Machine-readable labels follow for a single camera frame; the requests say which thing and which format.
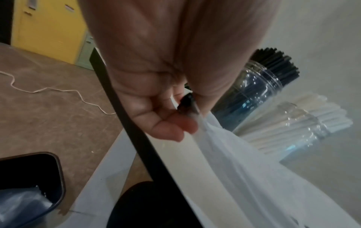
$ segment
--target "yellow door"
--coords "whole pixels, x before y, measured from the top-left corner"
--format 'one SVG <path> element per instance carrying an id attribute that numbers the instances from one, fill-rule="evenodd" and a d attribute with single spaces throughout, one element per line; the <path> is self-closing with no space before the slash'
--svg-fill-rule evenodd
<path id="1" fill-rule="evenodd" d="M 86 25 L 76 0 L 16 0 L 12 45 L 75 63 Z"/>

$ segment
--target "plastic container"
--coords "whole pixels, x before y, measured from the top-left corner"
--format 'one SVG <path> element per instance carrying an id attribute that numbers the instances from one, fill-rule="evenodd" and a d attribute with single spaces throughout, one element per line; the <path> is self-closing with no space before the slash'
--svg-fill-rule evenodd
<path id="1" fill-rule="evenodd" d="M 0 189 L 23 189 L 38 186 L 52 206 L 41 215 L 19 225 L 28 227 L 54 210 L 65 196 L 65 182 L 59 158 L 49 152 L 38 152 L 0 159 Z"/>
<path id="2" fill-rule="evenodd" d="M 267 109 L 282 89 L 282 83 L 271 71 L 250 60 L 212 113 L 224 129 L 234 131 L 254 110 L 257 112 L 252 116 Z"/>
<path id="3" fill-rule="evenodd" d="M 260 152 L 282 160 L 291 152 L 312 146 L 330 134 L 318 118 L 295 104 L 283 102 L 235 134 Z"/>

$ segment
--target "hand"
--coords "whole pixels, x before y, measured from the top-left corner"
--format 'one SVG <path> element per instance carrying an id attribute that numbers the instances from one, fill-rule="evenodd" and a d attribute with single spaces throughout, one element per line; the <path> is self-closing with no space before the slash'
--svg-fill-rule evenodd
<path id="1" fill-rule="evenodd" d="M 177 113 L 188 82 L 206 115 L 257 48 L 276 0 L 80 0 L 112 85 L 130 118 L 181 141 L 197 123 Z"/>

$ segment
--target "black container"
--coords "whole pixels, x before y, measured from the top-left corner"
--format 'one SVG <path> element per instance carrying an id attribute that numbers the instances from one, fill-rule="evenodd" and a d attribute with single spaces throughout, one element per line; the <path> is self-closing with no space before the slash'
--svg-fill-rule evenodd
<path id="1" fill-rule="evenodd" d="M 18 226 L 28 227 L 54 210 L 65 196 L 65 182 L 59 158 L 49 152 L 38 152 L 0 159 L 0 190 L 38 186 L 53 205 L 32 220 Z"/>

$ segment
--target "cord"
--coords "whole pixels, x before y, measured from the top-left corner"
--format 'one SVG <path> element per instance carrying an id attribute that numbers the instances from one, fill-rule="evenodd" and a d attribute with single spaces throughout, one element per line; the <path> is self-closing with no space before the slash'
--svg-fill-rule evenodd
<path id="1" fill-rule="evenodd" d="M 26 90 L 23 90 L 23 89 L 20 89 L 20 88 L 17 88 L 14 86 L 14 83 L 15 83 L 15 77 L 14 75 L 12 74 L 9 74 L 9 73 L 6 73 L 6 72 L 3 72 L 3 71 L 0 71 L 0 74 L 4 74 L 4 75 L 7 75 L 7 76 L 10 76 L 12 77 L 12 81 L 10 83 L 10 86 L 13 87 L 14 89 L 17 89 L 17 90 L 20 90 L 20 91 L 23 91 L 23 92 L 26 92 L 26 93 L 30 93 L 30 94 L 35 94 L 35 93 L 38 93 L 38 92 L 41 92 L 41 91 L 44 91 L 46 89 L 52 89 L 52 90 L 56 90 L 56 91 L 60 91 L 60 92 L 72 92 L 72 91 L 75 91 L 78 93 L 79 97 L 82 99 L 82 101 L 85 103 L 85 104 L 90 104 L 90 105 L 94 105 L 94 106 L 97 106 L 104 114 L 106 115 L 114 115 L 115 113 L 107 113 L 106 111 L 104 111 L 99 105 L 97 104 L 92 104 L 92 103 L 89 103 L 89 102 L 86 102 L 84 101 L 82 95 L 80 94 L 80 92 L 78 90 L 75 90 L 75 89 L 69 89 L 69 90 L 61 90 L 61 89 L 55 89 L 55 88 L 51 88 L 51 87 L 46 87 L 46 88 L 43 88 L 43 89 L 39 89 L 39 90 L 35 90 L 35 91 L 26 91 Z"/>

